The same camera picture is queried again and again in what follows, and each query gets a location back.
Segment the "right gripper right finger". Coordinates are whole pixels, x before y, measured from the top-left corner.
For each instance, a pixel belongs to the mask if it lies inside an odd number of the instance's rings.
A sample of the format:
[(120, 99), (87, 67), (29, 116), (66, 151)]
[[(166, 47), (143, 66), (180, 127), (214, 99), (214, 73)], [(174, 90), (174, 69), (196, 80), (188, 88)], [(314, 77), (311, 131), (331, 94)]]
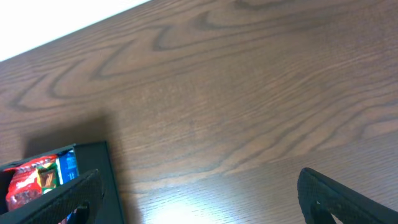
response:
[(397, 223), (397, 212), (308, 167), (297, 181), (306, 223)]

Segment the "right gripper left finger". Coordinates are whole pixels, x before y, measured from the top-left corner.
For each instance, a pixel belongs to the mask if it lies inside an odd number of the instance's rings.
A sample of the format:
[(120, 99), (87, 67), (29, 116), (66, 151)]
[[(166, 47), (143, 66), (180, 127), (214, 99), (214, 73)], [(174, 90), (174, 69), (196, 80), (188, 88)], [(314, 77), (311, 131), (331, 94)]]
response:
[(94, 223), (103, 204), (103, 183), (97, 169), (89, 170), (22, 207), (1, 215), (1, 223)]

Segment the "blue Oreo wrapper pack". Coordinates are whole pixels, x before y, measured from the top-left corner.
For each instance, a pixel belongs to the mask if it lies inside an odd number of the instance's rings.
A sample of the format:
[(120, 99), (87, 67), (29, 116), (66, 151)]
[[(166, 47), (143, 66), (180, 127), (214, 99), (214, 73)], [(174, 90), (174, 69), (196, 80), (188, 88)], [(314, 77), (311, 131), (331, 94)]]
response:
[(60, 185), (63, 185), (79, 176), (74, 150), (58, 155), (56, 160)]

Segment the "dark green box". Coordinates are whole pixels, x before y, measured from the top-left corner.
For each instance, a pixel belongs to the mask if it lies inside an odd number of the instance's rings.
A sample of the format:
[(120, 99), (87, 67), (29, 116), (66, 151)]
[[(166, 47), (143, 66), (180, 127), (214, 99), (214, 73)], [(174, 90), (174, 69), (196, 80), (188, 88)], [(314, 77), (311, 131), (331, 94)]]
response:
[(1, 166), (1, 223), (124, 223), (106, 142)]

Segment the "green red KitKat bar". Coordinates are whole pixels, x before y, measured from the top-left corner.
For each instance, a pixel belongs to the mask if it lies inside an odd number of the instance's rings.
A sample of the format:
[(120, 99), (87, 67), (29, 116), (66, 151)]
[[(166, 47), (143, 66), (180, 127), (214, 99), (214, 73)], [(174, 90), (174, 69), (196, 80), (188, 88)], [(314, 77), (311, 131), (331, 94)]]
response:
[(46, 194), (47, 192), (60, 186), (56, 162), (51, 162), (44, 164), (43, 166), (38, 166), (37, 173), (37, 183), (41, 188), (42, 194)]

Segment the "red Hacks candy bag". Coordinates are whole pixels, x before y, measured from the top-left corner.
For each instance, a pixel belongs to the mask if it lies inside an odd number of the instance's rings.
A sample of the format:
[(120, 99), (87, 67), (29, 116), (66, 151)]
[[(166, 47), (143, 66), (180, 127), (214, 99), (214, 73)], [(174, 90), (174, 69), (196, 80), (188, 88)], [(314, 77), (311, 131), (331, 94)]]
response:
[(42, 156), (18, 167), (6, 169), (6, 171), (14, 171), (6, 195), (9, 211), (20, 208), (43, 195), (37, 183), (37, 168), (47, 163), (56, 162), (57, 158), (56, 155)]

